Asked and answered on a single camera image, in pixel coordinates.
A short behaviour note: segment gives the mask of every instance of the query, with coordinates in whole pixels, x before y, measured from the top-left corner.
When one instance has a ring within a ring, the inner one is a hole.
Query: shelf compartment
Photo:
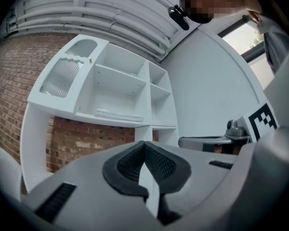
[[[146,83],[139,78],[97,64],[94,68],[94,84],[123,94],[136,94]]]
[[[145,64],[145,58],[119,46],[109,44],[96,63],[142,78],[141,70]]]
[[[166,70],[153,63],[149,63],[150,82],[157,85],[160,79],[165,75]]]
[[[158,101],[161,98],[165,98],[170,95],[170,92],[152,83],[150,84],[150,91],[151,91],[151,100],[153,102]]]
[[[150,84],[150,87],[152,112],[151,125],[177,126],[173,96],[169,95],[169,92],[158,88],[153,84]]]
[[[118,70],[96,64],[89,73],[76,105],[76,112],[88,114],[96,120],[141,124],[129,120],[93,116],[96,109],[118,115],[141,116],[149,119],[149,93],[146,82]]]
[[[179,134],[177,127],[152,126],[152,134],[153,140],[158,137],[160,143],[178,146]]]
[[[165,69],[149,62],[150,83],[171,92],[171,84]]]
[[[94,115],[80,113],[80,112],[76,112],[75,115],[76,115],[75,120],[81,121],[81,122],[92,123],[92,124],[124,127],[124,128],[137,128],[137,127],[147,126],[147,124],[142,123],[142,122],[96,117]]]

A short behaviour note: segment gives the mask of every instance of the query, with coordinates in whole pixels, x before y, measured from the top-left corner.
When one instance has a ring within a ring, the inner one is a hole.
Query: ribbed glass panel
[[[65,98],[82,66],[79,61],[60,59],[46,77],[40,92]]]
[[[82,40],[74,44],[66,53],[72,56],[88,57],[96,46],[95,41]]]

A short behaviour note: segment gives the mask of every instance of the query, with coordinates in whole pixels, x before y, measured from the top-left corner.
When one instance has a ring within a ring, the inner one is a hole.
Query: gray surface
[[[178,193],[166,195],[172,211],[183,217],[162,226],[140,197],[114,191],[102,176],[106,159],[130,143],[70,163],[37,186],[24,200],[36,210],[64,181],[77,185],[54,224],[69,230],[244,230],[276,203],[289,184],[289,128],[280,128],[257,144],[242,147],[239,156],[197,152],[153,144],[177,154],[192,167],[191,179]],[[231,162],[231,170],[209,167],[211,159]]]
[[[289,54],[264,90],[280,126],[289,126]]]
[[[141,197],[119,194],[102,175],[105,160],[134,144],[117,146],[73,161],[33,189],[23,203],[35,211],[66,181],[77,188],[55,219],[55,225],[70,230],[116,231],[147,231],[161,227]]]
[[[249,140],[250,136],[249,135],[245,135],[245,136],[231,136],[231,135],[226,135],[226,137],[232,139],[233,141],[240,141],[240,140]]]
[[[19,163],[0,147],[0,190],[20,201],[21,177]]]
[[[220,136],[217,138],[210,137],[182,137],[179,139],[179,146],[181,148],[203,151],[204,144],[232,144],[233,141],[226,136]]]
[[[184,216],[222,182],[229,173],[228,169],[209,165],[212,160],[233,163],[235,155],[199,152],[178,148],[175,146],[164,147],[167,151],[184,158],[191,166],[192,174],[179,192],[166,195],[168,207]]]
[[[238,127],[236,120],[230,120],[228,122],[225,135],[242,137],[242,136],[244,136],[244,134],[245,134],[244,128]]]

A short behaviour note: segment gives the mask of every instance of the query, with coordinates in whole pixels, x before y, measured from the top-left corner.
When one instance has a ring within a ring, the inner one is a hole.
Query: white shelving unit
[[[97,116],[97,109],[116,117]],[[136,128],[136,141],[151,141],[158,130],[160,142],[178,144],[167,71],[99,38],[72,39],[49,61],[31,90],[20,142],[28,191],[49,176],[43,155],[50,115]]]

